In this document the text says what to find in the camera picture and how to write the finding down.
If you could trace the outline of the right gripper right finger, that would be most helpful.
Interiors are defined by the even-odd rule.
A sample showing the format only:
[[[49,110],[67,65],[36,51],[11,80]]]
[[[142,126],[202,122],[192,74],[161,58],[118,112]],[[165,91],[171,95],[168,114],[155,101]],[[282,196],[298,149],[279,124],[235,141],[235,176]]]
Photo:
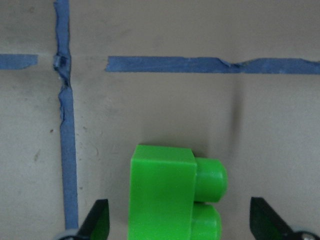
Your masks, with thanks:
[[[287,223],[262,197],[250,200],[249,227],[256,240],[299,240]]]

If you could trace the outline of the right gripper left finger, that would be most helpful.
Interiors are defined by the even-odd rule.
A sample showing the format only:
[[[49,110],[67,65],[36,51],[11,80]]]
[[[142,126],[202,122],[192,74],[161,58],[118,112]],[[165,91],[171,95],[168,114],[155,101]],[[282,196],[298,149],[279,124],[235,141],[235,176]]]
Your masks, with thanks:
[[[77,231],[75,240],[107,240],[110,233],[108,199],[98,199]]]

